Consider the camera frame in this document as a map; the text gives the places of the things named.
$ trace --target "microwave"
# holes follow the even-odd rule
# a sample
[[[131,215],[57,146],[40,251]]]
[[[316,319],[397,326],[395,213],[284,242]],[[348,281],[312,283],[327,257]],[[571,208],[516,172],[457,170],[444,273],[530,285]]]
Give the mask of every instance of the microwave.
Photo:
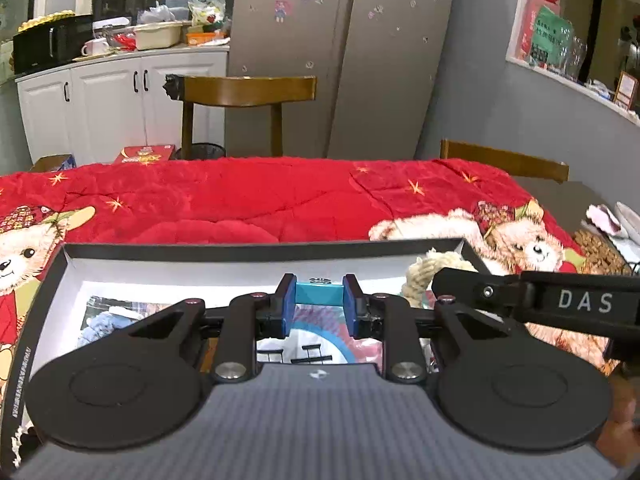
[[[42,23],[14,36],[14,72],[31,74],[70,63],[94,37],[94,17],[70,16]]]

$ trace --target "chair backrest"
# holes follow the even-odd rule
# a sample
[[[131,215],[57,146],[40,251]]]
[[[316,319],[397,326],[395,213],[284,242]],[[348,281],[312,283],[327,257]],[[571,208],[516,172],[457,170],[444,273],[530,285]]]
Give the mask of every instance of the chair backrest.
[[[182,155],[191,156],[193,105],[231,107],[271,106],[271,155],[282,156],[282,103],[313,101],[315,76],[202,77],[168,74],[164,90],[182,107]]]
[[[564,162],[449,139],[440,141],[440,158],[462,158],[482,162],[514,176],[546,178],[556,182],[566,182],[569,179],[569,166]]]

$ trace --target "white cabinet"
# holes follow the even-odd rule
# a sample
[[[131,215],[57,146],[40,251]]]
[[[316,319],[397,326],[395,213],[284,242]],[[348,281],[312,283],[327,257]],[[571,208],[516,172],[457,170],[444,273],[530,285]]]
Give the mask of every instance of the white cabinet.
[[[162,88],[167,74],[225,76],[226,52],[193,52],[142,58],[146,141],[149,144],[180,146],[182,102],[172,101]],[[224,146],[223,108],[195,105],[193,142],[214,142]]]
[[[181,144],[182,103],[164,76],[224,76],[225,51],[139,53],[18,81],[31,158],[73,153],[79,166],[111,163],[125,146]],[[224,110],[197,105],[194,142],[224,146]]]
[[[145,117],[139,59],[71,69],[78,164],[113,162],[125,146],[144,146]]]
[[[74,152],[69,138],[74,122],[70,83],[71,70],[18,83],[24,133],[33,162],[41,156]]]

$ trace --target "trash can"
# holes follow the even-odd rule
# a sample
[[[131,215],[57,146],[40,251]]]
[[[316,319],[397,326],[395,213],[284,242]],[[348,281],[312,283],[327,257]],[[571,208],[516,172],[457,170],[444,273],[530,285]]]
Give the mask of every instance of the trash can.
[[[213,160],[215,158],[221,158],[226,156],[225,149],[212,142],[194,142],[191,145],[191,156],[189,160]],[[179,148],[175,152],[175,158],[177,160],[184,160],[182,158],[182,148]]]

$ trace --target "rope toy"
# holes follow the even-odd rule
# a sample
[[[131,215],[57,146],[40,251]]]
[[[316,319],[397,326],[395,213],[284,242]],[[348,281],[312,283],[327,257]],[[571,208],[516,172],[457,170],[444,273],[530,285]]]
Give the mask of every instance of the rope toy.
[[[402,286],[402,296],[412,307],[422,308],[424,291],[436,272],[444,267],[478,272],[470,262],[463,260],[462,256],[454,251],[437,253],[432,249],[424,257],[418,256],[416,262],[407,269],[406,283]]]

